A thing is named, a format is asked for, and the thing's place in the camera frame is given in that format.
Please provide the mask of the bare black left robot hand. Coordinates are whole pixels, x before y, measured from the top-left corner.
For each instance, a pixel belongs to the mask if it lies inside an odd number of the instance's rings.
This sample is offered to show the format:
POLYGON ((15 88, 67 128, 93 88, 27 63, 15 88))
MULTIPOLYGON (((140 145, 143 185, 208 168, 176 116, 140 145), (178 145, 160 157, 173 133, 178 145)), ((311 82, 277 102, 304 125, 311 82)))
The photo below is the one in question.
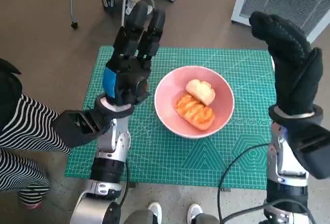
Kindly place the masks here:
POLYGON ((102 84, 107 101, 113 105, 137 105, 149 96, 151 60, 160 46, 166 14, 155 9, 145 30, 147 10, 144 1, 135 5, 119 29, 113 53, 106 63, 102 84))

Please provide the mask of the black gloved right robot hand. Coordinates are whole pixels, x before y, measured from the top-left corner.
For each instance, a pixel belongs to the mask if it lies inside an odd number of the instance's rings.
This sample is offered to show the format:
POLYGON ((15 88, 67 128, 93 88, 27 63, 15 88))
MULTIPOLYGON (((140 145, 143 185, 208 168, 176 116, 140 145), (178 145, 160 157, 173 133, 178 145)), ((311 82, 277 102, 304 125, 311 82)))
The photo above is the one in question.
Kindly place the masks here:
POLYGON ((323 75, 321 49, 311 47, 301 29, 277 15, 255 11, 249 23, 274 61, 276 111, 281 116, 312 115, 323 75))

